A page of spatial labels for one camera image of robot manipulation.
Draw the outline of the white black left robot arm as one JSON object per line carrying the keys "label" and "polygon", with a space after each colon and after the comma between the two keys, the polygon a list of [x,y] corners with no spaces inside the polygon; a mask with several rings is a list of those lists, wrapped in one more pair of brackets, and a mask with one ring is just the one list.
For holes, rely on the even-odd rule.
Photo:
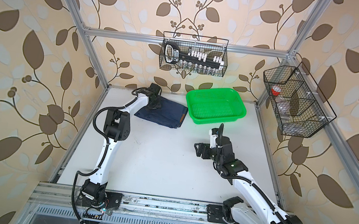
{"label": "white black left robot arm", "polygon": [[99,154],[95,168],[91,172],[77,171],[73,186],[76,186],[79,176],[86,177],[79,196],[91,203],[92,207],[108,208],[110,200],[106,194],[108,175],[113,159],[125,141],[131,130],[131,116],[142,108],[150,110],[161,108],[161,87],[151,84],[149,87],[141,87],[133,90],[134,99],[120,107],[105,107],[97,111],[92,125],[95,131],[104,139],[102,150]]}

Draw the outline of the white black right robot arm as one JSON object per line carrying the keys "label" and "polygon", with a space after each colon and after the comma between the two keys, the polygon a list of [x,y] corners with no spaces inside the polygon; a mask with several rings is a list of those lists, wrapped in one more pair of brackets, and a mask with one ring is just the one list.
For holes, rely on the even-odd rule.
{"label": "white black right robot arm", "polygon": [[211,160],[219,176],[234,186],[241,196],[224,201],[222,221],[227,224],[302,224],[295,215],[282,210],[259,187],[248,167],[235,158],[229,137],[223,128],[209,131],[210,142],[194,144],[196,156]]}

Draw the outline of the green perforated plastic basket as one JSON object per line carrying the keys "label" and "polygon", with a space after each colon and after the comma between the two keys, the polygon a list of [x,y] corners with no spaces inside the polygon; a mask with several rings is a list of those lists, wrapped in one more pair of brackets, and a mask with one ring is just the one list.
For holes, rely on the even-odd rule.
{"label": "green perforated plastic basket", "polygon": [[191,119],[198,125],[234,122],[247,113],[239,93],[230,88],[189,91],[186,102]]}

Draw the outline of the dark blue denim trousers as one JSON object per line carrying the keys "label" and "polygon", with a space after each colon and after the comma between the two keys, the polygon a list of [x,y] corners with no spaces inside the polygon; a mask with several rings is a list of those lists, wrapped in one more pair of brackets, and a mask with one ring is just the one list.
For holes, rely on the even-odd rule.
{"label": "dark blue denim trousers", "polygon": [[177,102],[159,97],[151,104],[139,109],[134,115],[140,119],[147,120],[158,125],[177,129],[181,127],[188,108]]}

